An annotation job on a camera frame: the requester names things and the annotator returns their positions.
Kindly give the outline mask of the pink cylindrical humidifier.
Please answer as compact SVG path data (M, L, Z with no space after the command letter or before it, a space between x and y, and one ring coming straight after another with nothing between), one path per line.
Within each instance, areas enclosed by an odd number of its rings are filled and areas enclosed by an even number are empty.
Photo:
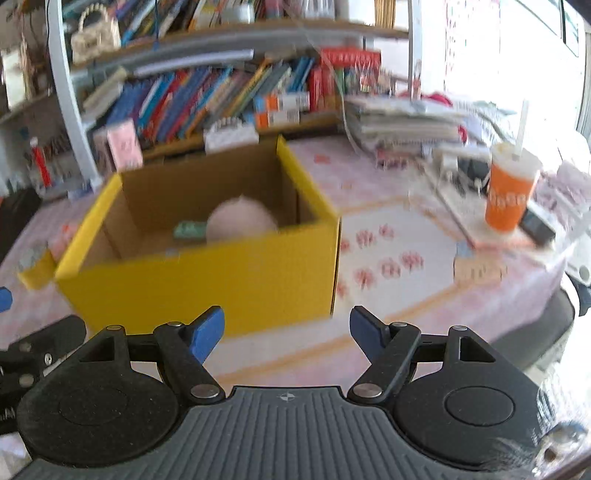
M143 156L132 119L114 123L93 133L95 162L101 174L139 169Z

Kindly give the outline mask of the mint correction tape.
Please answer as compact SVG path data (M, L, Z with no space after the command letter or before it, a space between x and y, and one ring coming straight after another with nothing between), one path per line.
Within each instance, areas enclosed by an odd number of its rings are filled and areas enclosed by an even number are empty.
M173 229L173 238L179 240L204 240L206 223L197 221L179 222Z

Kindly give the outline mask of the pink checkered tablecloth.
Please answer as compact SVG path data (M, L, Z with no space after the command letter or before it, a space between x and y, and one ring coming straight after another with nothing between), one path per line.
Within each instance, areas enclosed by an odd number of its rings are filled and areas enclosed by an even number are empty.
M224 331L206 363L224 387L352 385L367 367L349 337L356 306L426 333L460 324L494 341L537 320L561 288L562 266L546 269L522 252L474 249L416 170L379 171L338 138L286 142L339 216L332 313L240 336ZM13 296L1 316L3 343L77 314L55 273L97 197L40 211L22 234L1 268L1 284ZM45 288L33 291L17 269L37 245L48 246L56 269Z

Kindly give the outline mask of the black smartphone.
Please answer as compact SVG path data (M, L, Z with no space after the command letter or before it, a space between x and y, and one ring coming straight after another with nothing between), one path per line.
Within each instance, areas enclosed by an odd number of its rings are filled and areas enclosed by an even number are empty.
M556 229L544 210L529 203L520 220L519 227L538 247L551 243L556 238Z

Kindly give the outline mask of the orange CoCo drink cup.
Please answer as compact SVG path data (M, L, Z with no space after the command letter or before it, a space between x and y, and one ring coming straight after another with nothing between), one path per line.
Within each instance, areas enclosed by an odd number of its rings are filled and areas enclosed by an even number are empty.
M539 158L524 147L528 115L529 101L525 100L516 140L491 148L485 221L502 234L512 233L518 227L542 168Z

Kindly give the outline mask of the black keyboard instrument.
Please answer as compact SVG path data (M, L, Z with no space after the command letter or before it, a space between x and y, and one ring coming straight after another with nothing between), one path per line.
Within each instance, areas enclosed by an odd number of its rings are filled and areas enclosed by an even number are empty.
M0 262L42 204L36 190L29 187L1 199L0 208Z

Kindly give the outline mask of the grey chair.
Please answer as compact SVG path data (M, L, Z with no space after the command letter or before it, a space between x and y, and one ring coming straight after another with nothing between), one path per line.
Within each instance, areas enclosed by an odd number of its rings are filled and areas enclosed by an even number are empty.
M557 290L540 317L495 340L491 346L522 371L532 367L570 329L575 308L567 293Z

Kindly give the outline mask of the row of colourful books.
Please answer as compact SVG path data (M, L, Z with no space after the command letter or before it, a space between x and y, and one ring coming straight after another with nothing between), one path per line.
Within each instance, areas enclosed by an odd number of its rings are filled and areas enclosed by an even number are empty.
M119 69L83 103L104 126L131 122L142 147L195 137L229 119L256 130L301 124L335 112L342 95L379 91L377 50L322 47L253 63L183 67L130 78Z

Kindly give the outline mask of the white bookshelf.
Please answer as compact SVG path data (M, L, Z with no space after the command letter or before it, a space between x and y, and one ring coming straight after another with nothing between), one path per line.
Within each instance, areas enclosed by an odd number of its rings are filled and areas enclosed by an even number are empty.
M81 117L76 86L94 77L106 77L118 67L131 74L155 74L173 67L200 65L222 60L240 60L240 51L269 53L289 46L321 46L340 42L367 46L373 39L407 40L409 59L422 56L420 3L410 1L408 29L384 29L377 26L331 19L304 19L291 13L287 18L256 21L250 24L224 24L214 28L174 33L160 39L148 39L97 57L85 64L69 63L60 1L43 3L53 90L59 101L77 168L83 180L98 186L98 172L90 148L91 121Z

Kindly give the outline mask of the stack of papers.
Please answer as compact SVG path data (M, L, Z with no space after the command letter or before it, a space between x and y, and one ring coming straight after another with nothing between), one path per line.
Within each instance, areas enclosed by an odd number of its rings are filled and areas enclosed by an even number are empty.
M469 140L468 119L468 113L432 99L349 96L344 101L345 130L367 152L463 145Z

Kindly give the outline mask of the red tassel ornament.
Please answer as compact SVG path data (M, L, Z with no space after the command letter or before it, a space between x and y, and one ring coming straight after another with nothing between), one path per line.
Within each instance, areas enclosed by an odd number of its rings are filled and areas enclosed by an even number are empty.
M41 182L44 188L49 188L52 185L50 172L46 163L43 149L39 146L37 137L32 137L29 141L32 157L40 174Z

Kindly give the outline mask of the yellow tape roll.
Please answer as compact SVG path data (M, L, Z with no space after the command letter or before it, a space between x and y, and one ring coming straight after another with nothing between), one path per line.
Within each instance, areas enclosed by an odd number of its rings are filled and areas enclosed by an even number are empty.
M20 257L17 277L27 290L41 290L54 277L56 262L47 245L37 245Z

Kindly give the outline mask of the yellow cardboard box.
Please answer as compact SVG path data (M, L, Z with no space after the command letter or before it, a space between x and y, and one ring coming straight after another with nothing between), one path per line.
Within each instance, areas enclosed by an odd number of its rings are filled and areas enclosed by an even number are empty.
M222 202L262 203L276 231L221 241L180 240ZM332 313L339 216L286 140L149 165L110 178L55 273L92 331L145 334L221 307L240 336Z

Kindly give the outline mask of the pink plush pig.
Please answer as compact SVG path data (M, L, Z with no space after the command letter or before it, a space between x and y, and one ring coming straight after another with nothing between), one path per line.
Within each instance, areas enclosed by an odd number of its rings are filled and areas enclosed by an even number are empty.
M239 196L219 204L205 227L208 243L235 240L276 232L276 218L257 200Z

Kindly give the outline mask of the cream quilted handbag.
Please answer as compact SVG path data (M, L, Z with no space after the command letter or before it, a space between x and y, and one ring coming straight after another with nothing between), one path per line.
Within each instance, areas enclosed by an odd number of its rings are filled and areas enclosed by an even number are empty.
M89 5L81 14L78 29L71 36L72 62L79 65L121 48L117 20L100 3Z

